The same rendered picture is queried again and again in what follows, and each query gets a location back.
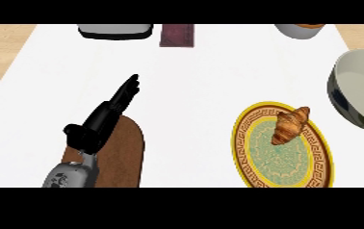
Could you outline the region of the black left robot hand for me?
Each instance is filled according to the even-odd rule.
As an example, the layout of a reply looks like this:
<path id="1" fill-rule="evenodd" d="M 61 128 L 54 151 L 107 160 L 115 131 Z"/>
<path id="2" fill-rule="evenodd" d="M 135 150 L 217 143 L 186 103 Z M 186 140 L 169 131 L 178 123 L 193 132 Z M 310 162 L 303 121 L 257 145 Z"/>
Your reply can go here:
<path id="1" fill-rule="evenodd" d="M 67 145 L 88 154 L 95 154 L 104 147 L 121 116 L 140 92 L 138 75 L 134 74 L 121 86 L 110 101 L 104 101 L 82 125 L 69 124 L 64 128 Z"/>

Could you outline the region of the yellow patterned plate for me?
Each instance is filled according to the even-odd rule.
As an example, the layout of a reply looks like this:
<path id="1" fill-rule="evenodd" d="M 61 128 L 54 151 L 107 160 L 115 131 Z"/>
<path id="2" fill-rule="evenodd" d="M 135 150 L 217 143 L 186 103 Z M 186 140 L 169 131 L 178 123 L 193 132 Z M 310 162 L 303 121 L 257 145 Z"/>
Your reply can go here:
<path id="1" fill-rule="evenodd" d="M 279 113 L 295 108 L 279 102 L 254 104 L 240 114 L 232 146 L 237 171 L 251 188 L 329 188 L 335 165 L 325 136 L 308 120 L 304 132 L 283 145 L 273 145 Z"/>

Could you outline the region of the large grey bowl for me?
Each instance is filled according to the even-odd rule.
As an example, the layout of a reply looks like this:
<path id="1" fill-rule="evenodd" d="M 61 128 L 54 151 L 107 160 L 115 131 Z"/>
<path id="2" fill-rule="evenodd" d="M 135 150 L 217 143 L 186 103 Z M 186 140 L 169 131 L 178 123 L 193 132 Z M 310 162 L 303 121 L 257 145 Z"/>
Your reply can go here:
<path id="1" fill-rule="evenodd" d="M 332 105 L 343 117 L 364 129 L 364 49 L 340 57 L 328 81 Z"/>

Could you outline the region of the brown wooden cutting board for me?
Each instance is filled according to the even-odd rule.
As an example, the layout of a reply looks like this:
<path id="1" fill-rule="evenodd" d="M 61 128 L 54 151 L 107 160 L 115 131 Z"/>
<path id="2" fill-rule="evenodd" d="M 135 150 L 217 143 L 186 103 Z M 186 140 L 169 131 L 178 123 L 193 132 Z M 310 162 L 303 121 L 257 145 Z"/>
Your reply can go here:
<path id="1" fill-rule="evenodd" d="M 121 116 L 110 139 L 91 156 L 94 171 L 88 188 L 138 188 L 141 180 L 146 141 L 135 121 Z"/>

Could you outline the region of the grey and black appliance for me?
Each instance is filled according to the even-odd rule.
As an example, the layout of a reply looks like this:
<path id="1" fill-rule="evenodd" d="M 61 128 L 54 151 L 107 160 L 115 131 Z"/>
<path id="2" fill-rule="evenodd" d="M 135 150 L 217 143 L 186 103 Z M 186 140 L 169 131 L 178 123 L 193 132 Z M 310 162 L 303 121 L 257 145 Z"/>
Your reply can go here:
<path id="1" fill-rule="evenodd" d="M 153 35 L 153 24 L 79 24 L 85 38 L 95 39 L 144 39 Z"/>

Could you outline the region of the brown croissant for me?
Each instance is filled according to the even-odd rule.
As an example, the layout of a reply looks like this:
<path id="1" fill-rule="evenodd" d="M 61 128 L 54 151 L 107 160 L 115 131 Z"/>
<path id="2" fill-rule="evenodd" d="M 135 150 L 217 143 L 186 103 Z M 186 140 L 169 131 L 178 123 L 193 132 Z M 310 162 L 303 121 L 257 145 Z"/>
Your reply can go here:
<path id="1" fill-rule="evenodd" d="M 292 113 L 277 114 L 277 123 L 273 133 L 273 145 L 283 145 L 304 132 L 310 121 L 310 107 L 301 107 Z"/>

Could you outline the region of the grey pot with brown top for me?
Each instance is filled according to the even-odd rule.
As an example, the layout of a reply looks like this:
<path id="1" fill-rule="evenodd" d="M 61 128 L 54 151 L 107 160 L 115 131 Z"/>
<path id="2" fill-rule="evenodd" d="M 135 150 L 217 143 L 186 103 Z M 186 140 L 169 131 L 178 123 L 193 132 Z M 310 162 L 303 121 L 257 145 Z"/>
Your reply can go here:
<path id="1" fill-rule="evenodd" d="M 276 24 L 279 31 L 291 38 L 310 39 L 313 38 L 320 30 L 323 24 Z"/>

